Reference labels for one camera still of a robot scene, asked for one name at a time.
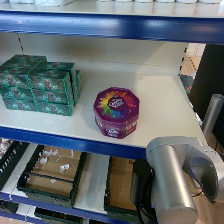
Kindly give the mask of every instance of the white item in box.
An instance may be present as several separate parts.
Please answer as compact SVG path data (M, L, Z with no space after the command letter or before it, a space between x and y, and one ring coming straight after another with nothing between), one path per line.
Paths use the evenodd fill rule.
M9 0L0 0L0 3L8 3Z
M73 1L74 0L35 0L35 4L38 6L60 6Z
M10 0L10 3L34 4L34 2L35 0Z

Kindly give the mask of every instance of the shelf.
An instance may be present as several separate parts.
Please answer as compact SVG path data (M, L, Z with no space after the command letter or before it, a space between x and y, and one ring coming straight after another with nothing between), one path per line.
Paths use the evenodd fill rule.
M0 31L223 44L224 6L95 0L61 7L4 3Z
M26 221L29 223L45 224L46 222L42 221L41 218L34 215L35 209L35 206L30 206L26 215Z
M0 211L0 216L25 221L26 220L25 217L29 210L29 207L30 207L29 205L20 204L15 214Z
M207 144L179 77L93 70L82 74L81 98L72 117L7 110L0 100L1 137L130 159L145 158L148 143L162 136L198 137ZM102 135L95 124L95 98L111 86L128 88L140 99L137 129L124 139Z
M30 144L13 171L10 179L2 189L2 194L8 196L8 201L15 203L32 205L52 211L62 212L70 215L84 217L88 219L99 220L107 223L119 223L120 221L109 219L104 211L104 194L106 189L107 170L109 164L109 156L88 154L85 166L79 183L79 191L73 209L62 206L42 203L28 199L22 191L16 188L18 179L25 169L26 164L30 160L35 144Z

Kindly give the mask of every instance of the silver cylinder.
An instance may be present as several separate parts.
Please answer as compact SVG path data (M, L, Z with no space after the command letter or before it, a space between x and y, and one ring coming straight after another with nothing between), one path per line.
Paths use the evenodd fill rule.
M222 109L223 103L224 97L221 94L212 95L201 127L207 142L210 139L212 130Z
M197 210L175 149L169 145L161 145L146 156L155 171L152 200L158 222L194 224L198 218Z

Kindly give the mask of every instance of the tin lid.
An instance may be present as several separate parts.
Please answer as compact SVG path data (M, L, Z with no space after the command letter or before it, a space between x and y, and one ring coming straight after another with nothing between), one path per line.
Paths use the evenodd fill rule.
M139 99L128 89L111 87L97 95L94 112L104 121L127 123L139 114Z

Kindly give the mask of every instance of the blue shelf edge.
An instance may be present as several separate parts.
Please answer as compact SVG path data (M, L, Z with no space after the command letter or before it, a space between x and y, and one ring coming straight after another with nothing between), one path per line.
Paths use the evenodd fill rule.
M0 11L0 32L224 44L224 18Z
M26 221L25 216L18 215L18 214L11 214L11 213L6 213L6 212L0 211L0 216L11 218L11 219L17 219L17 220L21 220L21 221Z
M127 159L146 158L145 148L90 141L20 129L0 127L0 137Z
M9 195L6 194L6 193L2 193L2 192L0 192L0 200L3 200L3 201L10 201Z
M41 219L35 219L35 218L31 218L29 216L26 216L26 221L29 223L46 224L46 222L42 221Z
M130 224L128 222L110 219L107 217L107 215L104 215L104 214L95 213L95 212L91 212L91 211L85 211L85 210L76 209L76 208L65 208L65 207L58 206L58 205L52 205L52 204L47 204L47 203L43 203L43 202L33 201L28 198L17 196L17 195L12 195L12 201L15 203L32 205L32 206L36 206L39 208L48 209L51 211L61 212L61 213L69 214L69 215L74 215L74 216L87 218L87 219L93 219L93 220L106 222L106 223Z

